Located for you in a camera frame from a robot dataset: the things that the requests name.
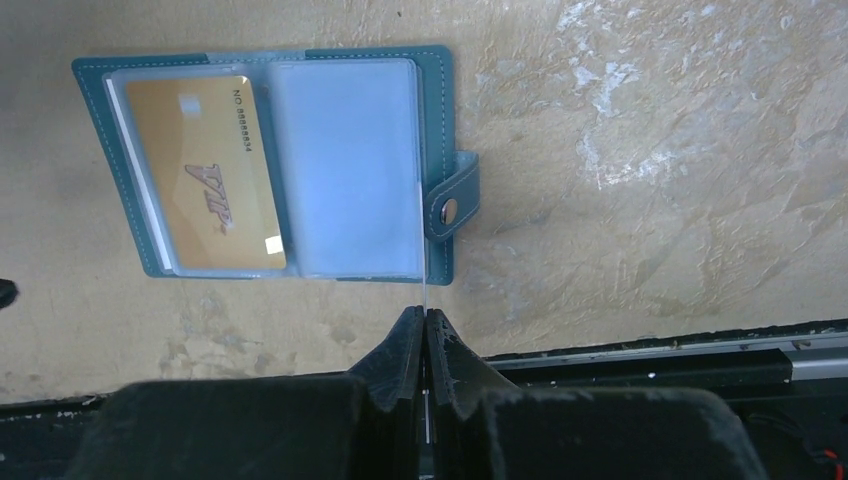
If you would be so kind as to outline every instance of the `dirty surface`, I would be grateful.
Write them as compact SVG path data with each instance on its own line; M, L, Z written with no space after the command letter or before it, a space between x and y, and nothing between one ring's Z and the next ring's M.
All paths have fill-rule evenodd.
M344 369L417 287L142 273L80 55L444 43L483 207L431 290L482 355L845 317L848 5L0 7L0 402Z

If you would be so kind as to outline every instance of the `black plastic part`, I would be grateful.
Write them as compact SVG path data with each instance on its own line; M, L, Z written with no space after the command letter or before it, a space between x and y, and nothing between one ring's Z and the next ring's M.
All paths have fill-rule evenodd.
M521 387L692 387L720 389L780 385L792 362L780 350L689 355L522 368L501 372Z
M497 478L765 479L742 423L690 389L490 393Z
M585 366L504 376L462 342L441 311L425 316L410 307L386 339L343 374L141 384L110 398L96 418L94 410L72 414L95 420L68 477L405 479L429 472L447 479L765 478L739 419L715 395L564 387L600 379L732 390L727 398L745 418L743 410L774 408L796 388L784 383L786 359L776 353L595 365L594 382L587 381L588 370L578 375ZM533 388L519 389L510 375L525 375L520 378ZM779 395L757 396L774 391L770 382L777 382ZM816 395L832 395L838 412L848 398L844 392L808 393L799 405L815 417ZM426 408L424 398L430 400ZM97 402L83 407L94 409ZM835 413L826 416L816 417L821 428L838 422ZM21 442L4 438L8 425L0 422L0 452L7 454L0 477L56 476L59 454L52 470L18 462L23 450L15 444ZM429 444L422 440L427 427ZM432 458L419 457L422 451Z
M372 401L387 416L385 428L394 432L391 457L375 459L392 464L391 478L418 475L423 323L423 308L408 307L386 339L348 370L365 381Z
M487 391L520 389L468 348L441 310L427 312L424 333L436 478L492 478L478 406Z

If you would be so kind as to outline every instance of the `beige surface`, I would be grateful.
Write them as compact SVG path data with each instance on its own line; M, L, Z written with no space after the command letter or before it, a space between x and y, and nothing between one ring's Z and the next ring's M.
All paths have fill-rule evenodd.
M844 317L838 0L0 6L0 401L341 369L412 286L144 277L70 73L104 52L439 42L483 210L435 289L482 354Z

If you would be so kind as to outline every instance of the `card holder wallet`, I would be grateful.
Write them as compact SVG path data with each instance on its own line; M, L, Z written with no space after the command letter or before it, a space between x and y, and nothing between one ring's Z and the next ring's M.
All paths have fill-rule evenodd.
M148 275L453 280L480 174L454 148L447 48L72 68Z

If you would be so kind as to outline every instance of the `dark object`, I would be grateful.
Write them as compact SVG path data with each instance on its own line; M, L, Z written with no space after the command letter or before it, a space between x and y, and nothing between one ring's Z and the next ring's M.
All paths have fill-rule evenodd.
M347 373L127 387L69 478L766 478L690 389L521 390L410 307Z
M0 278L0 310L14 303L18 298L18 287L11 280Z

